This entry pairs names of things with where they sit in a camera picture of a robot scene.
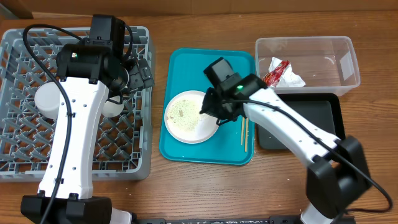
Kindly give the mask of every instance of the cable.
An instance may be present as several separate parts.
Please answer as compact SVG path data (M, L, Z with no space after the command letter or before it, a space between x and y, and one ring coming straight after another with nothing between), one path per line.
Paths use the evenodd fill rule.
M44 211L43 217L40 221L40 224L44 224L45 220L47 219L49 213L50 213L50 209L51 206L54 202L55 197L57 196L57 192L58 192L58 188L60 186L60 183L62 181L62 172L63 172L63 167L65 165L65 161L67 159L67 154L68 154L68 147L69 147L69 141L70 141L70 135L71 135L71 130L72 130L72 108L70 106L70 102L69 102L69 98L67 93L65 92L65 90L63 89L63 87L61 86L61 84L57 81L57 79L55 79L55 77L52 75L52 73L48 70L48 68L42 63L42 61L35 55L35 53L33 53L33 50L30 48L30 45L27 41L27 33L31 28L34 27L45 27L45 28L52 28L52 29L56 29L59 30L61 32L64 32L78 40L81 40L81 37L72 34L71 32L64 30L62 28L56 27L56 26L51 26L51 25L47 25L47 24L33 24L30 26L27 26L24 29L24 32L22 34L22 39L24 41L24 45L26 47L26 50L29 52L30 56L33 58L33 60L36 61L36 63L40 66L40 68L43 70L43 72L45 72L51 79L51 81L53 81L56 86L58 87L58 89L60 90L63 99L65 100L65 104L67 106L67 116L68 116L68 123L67 123L67 134L65 137L65 145L63 146L63 152L62 152L62 157L61 157L61 162L60 162L60 168L58 170L58 174L57 174L57 178L55 179L55 185L54 185L54 189L52 191L51 194L51 198L49 201L49 204L47 205L47 208Z
M123 59L127 60L127 59L129 59L129 56L131 55L131 50L132 50L132 30L131 30L131 27L129 27L126 23L124 23L124 26L129 31L129 34L130 34L129 48L127 49L127 52L123 55Z
M303 129L303 131L305 131L311 138L313 138L319 145L321 145L322 147L324 147L327 151L329 151L330 153L332 153L334 156L336 156L342 163L346 164L347 166L349 166L350 168L352 168L355 172L357 172L358 174L360 174L361 176L363 176L367 181L369 181L375 188L378 189L378 191L380 191L380 193L383 194L383 196L385 196L385 198L388 201L388 208L385 209L380 209L380 210L375 210L375 209L364 209L364 208L352 208L352 209L347 209L344 212L369 212L369 213L385 213L385 212L389 212L391 211L392 207L393 207L393 202L392 199L390 197L390 195L386 192L386 190L384 190L376 181L372 180L372 178L370 178L369 176L367 176L366 174L364 174L364 172L362 172L361 170L359 170L356 166L354 166L352 163L350 163L348 160L346 160L343 156L341 156L340 154L338 154L337 152L335 152L332 148L330 148L329 146L327 146L325 143L323 143L319 138L317 138L314 134L312 134L311 131L309 131L302 123L300 123L299 121L297 121L292 115L290 115L288 112L280 109L278 106L272 106L268 103L263 103L260 101L256 101L256 100L226 100L221 102L221 104L226 104L226 103L253 103L253 104L257 104L257 105L261 105L261 106L265 106L268 108L271 108L275 111L278 111L280 113L282 113L283 115L285 115L286 117L288 117L289 119L291 119L295 124L297 124L301 129Z

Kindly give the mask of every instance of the blue tray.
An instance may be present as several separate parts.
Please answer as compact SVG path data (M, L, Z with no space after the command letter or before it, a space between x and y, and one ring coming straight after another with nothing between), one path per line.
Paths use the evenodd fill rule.
M237 122L220 126L211 138L198 144L185 144L176 140L164 124L164 111L173 97L188 90L206 92L207 88L212 87L203 70L220 57L228 60L234 72L242 77L255 71L254 59L242 51L178 49L171 55L159 141L160 152L166 159L245 165L253 157L254 123L249 122L248 151L245 152L244 142L241 146L242 117Z

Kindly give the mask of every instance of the transparent container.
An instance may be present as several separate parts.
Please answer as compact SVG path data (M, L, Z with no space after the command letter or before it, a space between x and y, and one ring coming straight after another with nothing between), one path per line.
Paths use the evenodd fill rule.
M276 93L334 93L342 96L361 83L349 37L276 37L256 41L256 72L263 78L271 58L288 60L304 87L274 88Z

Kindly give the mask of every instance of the wooden tabletop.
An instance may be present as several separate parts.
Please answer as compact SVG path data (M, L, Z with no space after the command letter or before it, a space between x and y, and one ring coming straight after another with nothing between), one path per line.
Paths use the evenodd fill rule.
M95 182L94 194L139 218L249 218L295 215L306 208L306 170L290 152L255 146L245 166L168 161L159 152L159 134L170 54L181 47L244 50L254 56L260 37L346 35L354 43L361 85L340 98L346 134L365 148L374 180L398 203L398 12L314 12L220 16L122 17L146 26L156 47L152 95L152 167L142 181ZM90 18L4 21L0 32L33 23L89 27ZM23 195L38 183L0 184L0 222L29 223L20 211ZM384 208L375 189L354 207ZM396 223L398 209L356 213L356 221Z

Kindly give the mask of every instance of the gray plastic basket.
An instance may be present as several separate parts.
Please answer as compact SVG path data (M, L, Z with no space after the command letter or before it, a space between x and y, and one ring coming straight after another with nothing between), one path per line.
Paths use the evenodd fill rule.
M155 48L145 27L131 27L134 50L155 72ZM67 28L88 37L90 28ZM0 46L0 182L40 181L50 158L56 120L43 117L34 104L39 86L49 81L31 59L22 42L23 29L4 33ZM30 47L56 74L57 53L77 42L53 29L32 29ZM126 33L126 52L130 37ZM124 109L115 118L99 121L93 158L93 180L141 180L150 173L152 88L124 97Z

